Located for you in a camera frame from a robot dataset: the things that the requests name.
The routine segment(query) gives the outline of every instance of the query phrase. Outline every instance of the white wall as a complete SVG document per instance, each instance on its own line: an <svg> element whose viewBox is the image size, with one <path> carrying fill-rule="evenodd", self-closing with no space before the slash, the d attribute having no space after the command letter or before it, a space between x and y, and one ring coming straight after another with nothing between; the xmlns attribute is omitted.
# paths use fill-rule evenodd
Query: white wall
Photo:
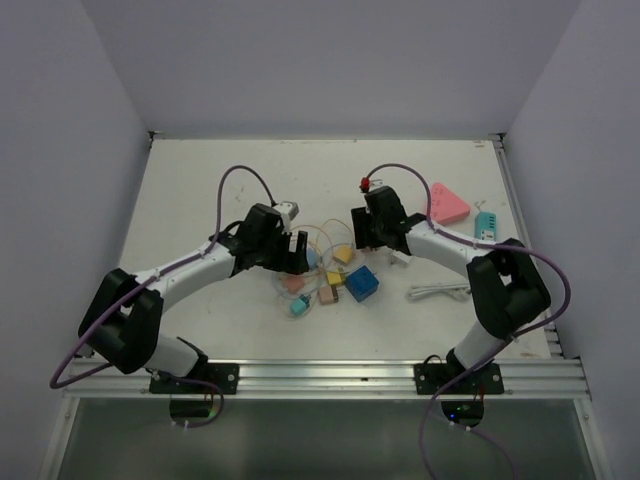
<svg viewBox="0 0 640 480"><path fill-rule="evenodd" d="M0 477L37 475L57 362L119 256L146 134L78 1L0 15Z"/></svg>
<svg viewBox="0 0 640 480"><path fill-rule="evenodd" d="M83 0L174 138L504 132L579 0Z"/></svg>
<svg viewBox="0 0 640 480"><path fill-rule="evenodd" d="M584 0L507 136L532 242L574 286L558 329L620 479L640 466L638 24L636 0Z"/></svg>

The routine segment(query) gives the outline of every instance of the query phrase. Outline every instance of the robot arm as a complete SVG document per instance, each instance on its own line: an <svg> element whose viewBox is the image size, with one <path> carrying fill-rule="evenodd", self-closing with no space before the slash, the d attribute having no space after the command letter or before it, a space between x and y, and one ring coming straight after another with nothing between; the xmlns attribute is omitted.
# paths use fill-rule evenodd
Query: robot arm
<svg viewBox="0 0 640 480"><path fill-rule="evenodd" d="M256 265L291 274L308 271L307 233L298 232L295 250L290 249L290 224L298 211L293 202L273 207L256 204L244 221L236 222L235 234L227 228L213 246L205 243L188 255L151 270L135 274L121 269L109 272L78 335L82 336L118 299L148 284L124 305L126 310L118 309L107 318L87 343L125 374L146 368L198 379L207 363L206 355L185 340L161 335L163 313L201 288Z"/></svg>
<svg viewBox="0 0 640 480"><path fill-rule="evenodd" d="M529 256L503 250L486 253L450 240L432 229L424 215L407 216L390 187L366 193L365 201L366 208L351 211L357 248L388 246L433 260L469 279L477 321L447 355L452 377L474 365L551 304L549 292ZM456 236L472 244L477 242ZM503 243L522 245L515 239Z"/></svg>

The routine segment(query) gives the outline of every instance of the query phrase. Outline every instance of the black mounting bracket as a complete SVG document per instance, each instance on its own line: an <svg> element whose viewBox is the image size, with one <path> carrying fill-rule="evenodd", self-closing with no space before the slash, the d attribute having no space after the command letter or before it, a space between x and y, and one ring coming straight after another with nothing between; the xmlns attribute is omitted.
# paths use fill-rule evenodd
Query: black mounting bracket
<svg viewBox="0 0 640 480"><path fill-rule="evenodd" d="M237 363L207 363L199 371L199 378L211 382L225 395L235 395L240 378L240 365ZM151 378L149 392L159 395L193 395L211 393L207 387L177 382L171 378Z"/></svg>
<svg viewBox="0 0 640 480"><path fill-rule="evenodd" d="M451 378L451 369L446 363L416 363L413 366L413 381L418 395L433 395ZM483 367L449 388L443 395L475 395L481 388L485 395L501 395L504 383L500 367L495 363Z"/></svg>

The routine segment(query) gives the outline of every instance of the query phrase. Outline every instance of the white connector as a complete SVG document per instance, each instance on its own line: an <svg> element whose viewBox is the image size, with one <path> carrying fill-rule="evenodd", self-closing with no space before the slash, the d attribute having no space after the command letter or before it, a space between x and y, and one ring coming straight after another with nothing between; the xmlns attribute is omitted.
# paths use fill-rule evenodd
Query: white connector
<svg viewBox="0 0 640 480"><path fill-rule="evenodd" d="M454 300L465 302L471 296L471 287L468 283L450 283L436 285L411 285L407 290L407 300L415 302L437 293L449 295Z"/></svg>
<svg viewBox="0 0 640 480"><path fill-rule="evenodd" d="M402 252L398 252L397 250L392 250L389 255L389 263L391 265L400 265L401 267L408 267L409 263L411 263L411 255L406 255Z"/></svg>
<svg viewBox="0 0 640 480"><path fill-rule="evenodd" d="M282 217L282 224L284 225L284 231L291 231L291 222L293 221L298 213L300 213L300 208L296 202L284 201L280 202L277 205L274 205L273 209L277 211Z"/></svg>

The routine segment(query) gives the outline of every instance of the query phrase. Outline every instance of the blue cube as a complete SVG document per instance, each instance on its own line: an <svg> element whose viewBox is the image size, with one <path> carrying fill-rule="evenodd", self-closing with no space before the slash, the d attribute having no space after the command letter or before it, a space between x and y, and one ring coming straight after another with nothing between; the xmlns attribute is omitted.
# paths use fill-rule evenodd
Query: blue cube
<svg viewBox="0 0 640 480"><path fill-rule="evenodd" d="M355 298L358 303L373 295L378 289L379 284L378 279L367 267L360 267L355 272L349 274L345 281L347 290L349 290L349 293L353 295L353 298Z"/></svg>

